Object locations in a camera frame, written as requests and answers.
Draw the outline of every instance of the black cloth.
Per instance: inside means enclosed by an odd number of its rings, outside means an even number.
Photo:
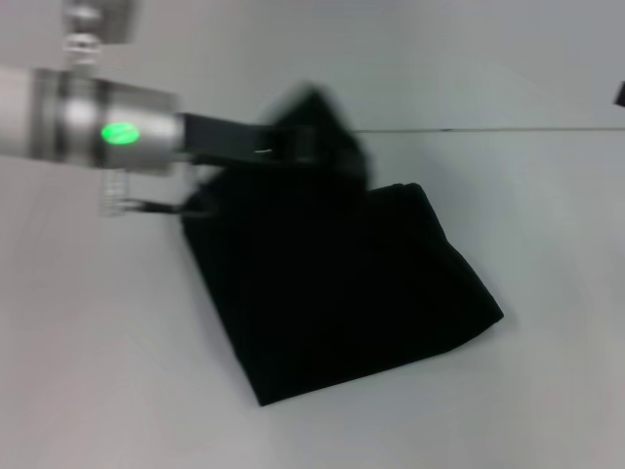
[[[294,123],[319,130],[321,169],[225,170],[201,189],[218,215],[184,220],[260,405],[447,352],[503,318],[420,186],[366,190],[326,98],[275,125]]]

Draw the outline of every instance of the white background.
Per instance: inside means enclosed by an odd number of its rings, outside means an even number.
[[[2,0],[0,63],[57,66],[59,2]],[[302,79],[358,129],[624,126],[621,2],[146,0],[103,74],[254,120]],[[625,134],[372,134],[505,319],[455,352],[258,407],[175,220],[0,159],[0,467],[625,465]],[[138,177],[178,200],[182,174]]]

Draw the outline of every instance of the green led light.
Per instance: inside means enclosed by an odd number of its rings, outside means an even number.
[[[130,122],[112,122],[102,129],[102,138],[111,145],[130,145],[140,137],[139,129]]]

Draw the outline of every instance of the metal cylinder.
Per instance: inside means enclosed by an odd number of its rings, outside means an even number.
[[[164,173],[182,134],[174,95],[0,67],[0,155]]]
[[[0,155],[29,157],[34,75],[0,66]]]

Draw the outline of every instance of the black fabric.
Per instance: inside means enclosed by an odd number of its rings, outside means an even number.
[[[416,184],[366,191],[364,156],[314,92],[315,172],[226,170],[188,245],[261,405],[447,352],[503,318]],[[187,205],[197,208],[197,195]]]

